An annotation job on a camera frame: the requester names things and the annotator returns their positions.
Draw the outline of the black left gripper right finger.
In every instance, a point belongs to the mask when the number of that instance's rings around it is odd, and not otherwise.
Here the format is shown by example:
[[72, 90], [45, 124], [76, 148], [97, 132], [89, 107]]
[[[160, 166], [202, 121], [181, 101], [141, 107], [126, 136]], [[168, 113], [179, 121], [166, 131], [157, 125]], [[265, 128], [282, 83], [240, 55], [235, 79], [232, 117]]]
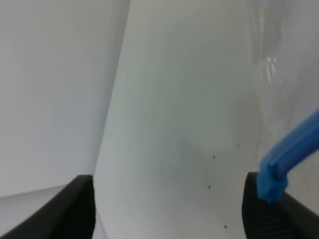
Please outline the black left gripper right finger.
[[273, 203], [257, 195], [257, 173], [247, 174], [242, 200], [242, 221], [248, 239], [317, 239], [319, 216], [288, 193]]

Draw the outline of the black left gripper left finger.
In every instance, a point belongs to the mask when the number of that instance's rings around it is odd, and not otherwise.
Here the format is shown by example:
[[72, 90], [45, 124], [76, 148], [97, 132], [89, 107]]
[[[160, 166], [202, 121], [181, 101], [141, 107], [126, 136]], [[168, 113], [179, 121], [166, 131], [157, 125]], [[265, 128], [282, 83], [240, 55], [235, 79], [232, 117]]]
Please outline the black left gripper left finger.
[[91, 239], [96, 225], [92, 175], [79, 175], [2, 239]]

